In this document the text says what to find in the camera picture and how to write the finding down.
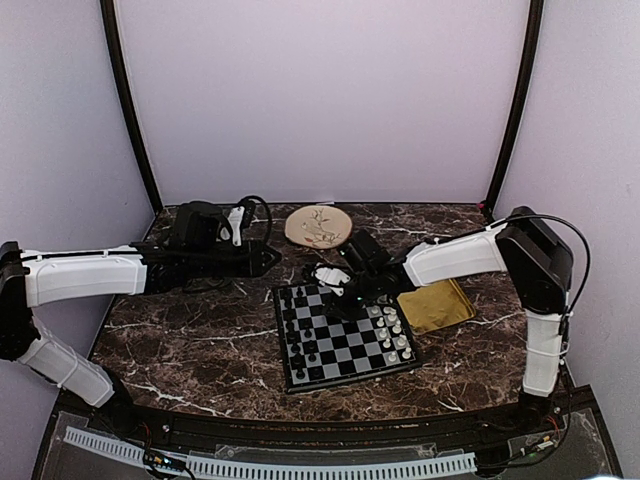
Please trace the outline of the gold metal tray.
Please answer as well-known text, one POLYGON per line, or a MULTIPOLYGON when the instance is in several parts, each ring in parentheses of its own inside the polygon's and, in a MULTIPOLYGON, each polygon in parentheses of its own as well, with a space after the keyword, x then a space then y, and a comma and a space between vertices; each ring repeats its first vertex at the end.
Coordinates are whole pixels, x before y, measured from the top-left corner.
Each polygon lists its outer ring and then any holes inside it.
POLYGON ((402 293, 397 301, 416 334, 444 329, 476 316, 475 307, 454 279, 402 293))

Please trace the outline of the black white chess board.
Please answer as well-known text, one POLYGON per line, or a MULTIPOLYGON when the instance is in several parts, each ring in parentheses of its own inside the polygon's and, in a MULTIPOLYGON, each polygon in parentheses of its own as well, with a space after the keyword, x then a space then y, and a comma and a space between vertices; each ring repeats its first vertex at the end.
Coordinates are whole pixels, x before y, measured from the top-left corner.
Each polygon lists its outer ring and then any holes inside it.
POLYGON ((422 364, 421 353, 415 344, 409 323, 395 300, 382 299, 367 305, 355 321, 344 321, 325 315, 332 291, 324 286, 299 284, 279 286, 272 290, 280 352, 289 394, 305 393, 339 385, 413 370, 422 364), (375 344, 371 308, 394 307, 401 317, 415 359, 408 364, 386 366, 375 344), (290 345, 298 342, 304 366, 291 367, 290 345), (306 356, 315 353, 316 361, 308 364, 306 356), (310 380, 308 369, 322 367, 324 378, 310 380))

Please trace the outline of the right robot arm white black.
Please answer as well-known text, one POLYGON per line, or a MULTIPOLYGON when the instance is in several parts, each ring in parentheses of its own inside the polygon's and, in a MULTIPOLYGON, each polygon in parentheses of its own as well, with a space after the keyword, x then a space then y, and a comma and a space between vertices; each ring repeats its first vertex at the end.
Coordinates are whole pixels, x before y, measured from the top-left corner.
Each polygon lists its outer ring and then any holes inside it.
POLYGON ((316 266, 311 277, 332 290, 334 314, 353 319, 364 303, 382 295, 397 297, 444 280, 508 273, 527 317, 522 391, 529 395, 511 410, 510 424, 530 434, 549 416, 544 398, 555 388, 570 318, 583 292, 572 286, 573 253, 551 229, 555 220, 522 206, 481 229, 421 242, 396 256, 367 232, 358 232, 341 251, 347 269, 316 266))

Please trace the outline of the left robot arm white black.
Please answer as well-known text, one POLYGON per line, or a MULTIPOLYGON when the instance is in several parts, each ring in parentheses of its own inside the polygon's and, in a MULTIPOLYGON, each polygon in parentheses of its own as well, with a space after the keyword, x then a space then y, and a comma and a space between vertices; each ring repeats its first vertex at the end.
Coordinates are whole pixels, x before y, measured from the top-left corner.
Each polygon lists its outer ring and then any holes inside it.
POLYGON ((281 259, 271 247, 272 225, 246 239, 261 198, 248 196, 229 211, 205 202, 179 206, 168 232, 155 242, 86 251, 23 250, 1 246, 1 357, 68 390, 120 436, 141 427, 140 412, 118 377, 78 354, 36 320, 33 310, 57 301, 104 295, 154 295, 195 279, 257 278, 281 259))

